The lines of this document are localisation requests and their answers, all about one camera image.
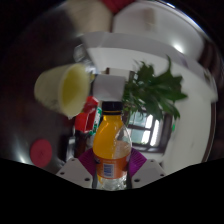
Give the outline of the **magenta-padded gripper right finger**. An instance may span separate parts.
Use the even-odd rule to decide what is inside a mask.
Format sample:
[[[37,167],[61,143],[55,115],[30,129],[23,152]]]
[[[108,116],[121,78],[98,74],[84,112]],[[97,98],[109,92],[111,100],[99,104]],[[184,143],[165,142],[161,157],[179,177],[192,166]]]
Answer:
[[[144,187],[165,176],[164,170],[156,160],[146,159],[139,151],[132,149],[128,165],[128,189]]]

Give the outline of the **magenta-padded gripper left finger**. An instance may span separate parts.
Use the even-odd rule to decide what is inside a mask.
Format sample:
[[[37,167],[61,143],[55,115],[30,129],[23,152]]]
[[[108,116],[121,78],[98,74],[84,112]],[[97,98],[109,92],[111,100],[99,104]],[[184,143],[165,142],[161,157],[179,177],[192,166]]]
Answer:
[[[70,158],[57,172],[57,176],[80,187],[95,189],[98,179],[93,150],[87,150],[78,158]]]

